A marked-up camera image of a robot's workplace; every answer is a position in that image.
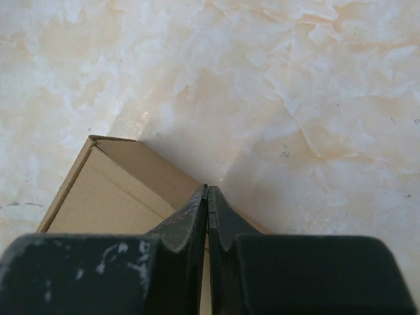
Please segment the brown cardboard box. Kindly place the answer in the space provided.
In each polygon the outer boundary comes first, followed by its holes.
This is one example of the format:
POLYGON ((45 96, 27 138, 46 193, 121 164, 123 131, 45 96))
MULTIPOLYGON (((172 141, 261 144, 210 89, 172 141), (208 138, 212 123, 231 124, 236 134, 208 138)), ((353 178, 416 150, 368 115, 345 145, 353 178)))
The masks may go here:
MULTIPOLYGON (((90 136, 39 231, 41 234, 145 234, 185 205, 202 185, 141 142, 90 136)), ((207 186, 200 310, 212 310, 210 187, 207 186)))

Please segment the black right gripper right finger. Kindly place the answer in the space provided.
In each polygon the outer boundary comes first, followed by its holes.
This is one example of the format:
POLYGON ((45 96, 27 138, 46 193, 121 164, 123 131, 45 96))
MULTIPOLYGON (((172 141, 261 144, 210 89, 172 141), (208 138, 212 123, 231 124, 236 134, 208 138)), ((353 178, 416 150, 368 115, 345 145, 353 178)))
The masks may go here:
POLYGON ((214 314, 416 314, 388 247, 367 236, 263 234, 208 191, 214 314))

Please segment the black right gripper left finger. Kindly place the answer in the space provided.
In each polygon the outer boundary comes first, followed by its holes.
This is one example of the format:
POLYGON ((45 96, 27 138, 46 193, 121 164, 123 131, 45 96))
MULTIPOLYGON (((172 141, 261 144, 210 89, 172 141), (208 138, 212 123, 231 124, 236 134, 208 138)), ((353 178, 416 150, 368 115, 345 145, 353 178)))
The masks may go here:
POLYGON ((2 314, 198 314, 207 186, 145 234, 26 234, 1 257, 2 314))

